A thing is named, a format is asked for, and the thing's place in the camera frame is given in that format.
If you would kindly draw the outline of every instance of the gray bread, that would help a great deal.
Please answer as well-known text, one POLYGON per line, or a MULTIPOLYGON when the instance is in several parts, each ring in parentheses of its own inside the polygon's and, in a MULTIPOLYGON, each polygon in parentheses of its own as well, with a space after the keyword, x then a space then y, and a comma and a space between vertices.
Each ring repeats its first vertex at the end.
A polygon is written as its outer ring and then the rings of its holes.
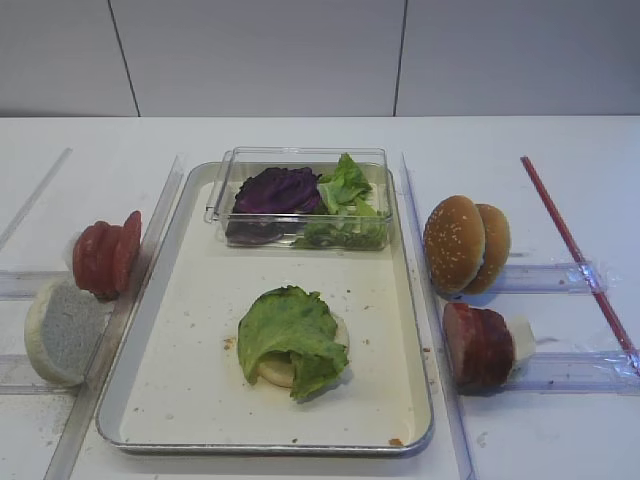
POLYGON ((72 275, 45 285, 24 329, 27 355, 38 375, 64 386, 82 383, 109 308, 79 290, 72 275))

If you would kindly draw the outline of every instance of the metal tray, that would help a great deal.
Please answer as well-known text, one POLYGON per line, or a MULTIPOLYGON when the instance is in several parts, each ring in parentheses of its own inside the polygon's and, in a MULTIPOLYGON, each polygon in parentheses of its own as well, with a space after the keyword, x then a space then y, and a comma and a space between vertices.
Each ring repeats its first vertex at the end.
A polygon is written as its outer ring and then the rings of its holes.
POLYGON ((203 220, 218 165, 189 175, 102 392, 100 434, 129 453, 400 456, 424 448, 433 411, 395 201, 395 233, 379 252, 229 248, 203 220), (304 403, 260 381, 247 385, 233 345, 251 303, 287 284, 321 292, 350 334, 343 384, 304 403))

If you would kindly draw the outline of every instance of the green lettuce leaf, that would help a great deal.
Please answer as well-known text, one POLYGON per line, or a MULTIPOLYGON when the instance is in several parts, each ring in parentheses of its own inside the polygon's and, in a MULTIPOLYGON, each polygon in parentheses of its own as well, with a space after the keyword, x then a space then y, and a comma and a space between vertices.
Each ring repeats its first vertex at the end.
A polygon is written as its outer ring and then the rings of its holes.
POLYGON ((278 288, 261 295, 238 326, 238 360, 250 384, 265 355, 288 353, 295 369, 291 397, 303 399, 333 383, 349 360, 334 342, 336 321, 318 292, 278 288))
POLYGON ((318 179, 317 188, 331 215, 345 215, 344 207, 371 191, 364 173, 348 153, 340 155, 333 175, 323 175, 318 179))

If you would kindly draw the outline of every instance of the food on tray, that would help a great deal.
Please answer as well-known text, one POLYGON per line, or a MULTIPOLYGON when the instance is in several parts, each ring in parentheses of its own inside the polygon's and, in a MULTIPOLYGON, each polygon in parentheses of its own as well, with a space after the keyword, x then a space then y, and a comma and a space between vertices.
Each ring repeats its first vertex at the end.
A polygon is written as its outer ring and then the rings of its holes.
POLYGON ((521 317, 505 321, 493 310, 447 303, 443 324, 455 382, 463 391, 503 385, 535 353, 531 326, 521 317))
POLYGON ((372 187, 348 153, 340 156, 330 175, 315 175, 311 168, 270 167, 249 177, 235 197, 233 213, 323 215, 318 222, 268 222, 264 218, 229 222, 226 236, 242 245, 264 245, 285 234, 299 233, 298 248, 345 247, 354 250, 382 248, 386 226, 368 202, 372 187), (337 222, 329 215, 357 217, 337 222))
POLYGON ((76 285, 100 300, 114 300, 129 287, 131 268, 140 249, 142 219, 133 212, 123 226, 98 221, 72 239, 67 264, 76 285))
POLYGON ((424 247, 439 293, 479 294, 493 285, 507 261, 509 223, 496 207, 454 195, 431 212, 424 247))
POLYGON ((300 400, 332 385, 349 363, 348 334, 318 292, 296 286, 262 294, 238 325, 238 360, 246 380, 258 376, 291 388, 300 400))
POLYGON ((106 313, 105 305, 79 290, 71 275, 45 285, 24 328, 27 355, 38 375, 63 386, 82 383, 106 313))

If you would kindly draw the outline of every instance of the white table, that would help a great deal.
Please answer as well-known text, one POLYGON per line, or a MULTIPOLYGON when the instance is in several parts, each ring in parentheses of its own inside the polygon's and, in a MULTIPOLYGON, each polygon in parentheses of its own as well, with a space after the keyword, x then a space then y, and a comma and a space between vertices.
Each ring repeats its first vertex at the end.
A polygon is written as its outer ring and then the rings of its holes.
MULTIPOLYGON (((188 171, 219 160, 238 145, 383 147, 392 168, 404 152, 422 222, 445 196, 466 194, 505 210, 514 248, 527 254, 525 258, 568 260, 518 161, 527 154, 584 253, 615 275, 610 299, 632 339, 640 343, 640 322, 633 310, 634 286, 640 284, 640 257, 635 254, 640 229, 632 210, 640 202, 640 191, 634 188, 640 178, 637 117, 2 119, 0 229, 61 151, 71 147, 73 153, 0 252, 0 268, 64 268, 59 252, 70 233, 97 218, 121 222, 135 208, 149 218, 176 154, 185 155, 188 171)), ((544 348, 615 346, 589 296, 509 296, 493 305, 506 314, 525 313, 536 335, 558 338, 544 348)), ((0 354, 24 352, 21 315, 26 308, 0 302, 0 354)), ((453 479, 457 473, 451 435, 434 368, 430 364, 436 432, 417 457, 139 459, 112 450, 92 426, 72 478, 453 479)), ((0 398, 0 477, 42 477, 70 404, 53 396, 0 398), (27 460, 27 451, 33 452, 32 460, 27 460)), ((637 475, 640 397, 503 394, 466 398, 463 407, 481 480, 637 475)))

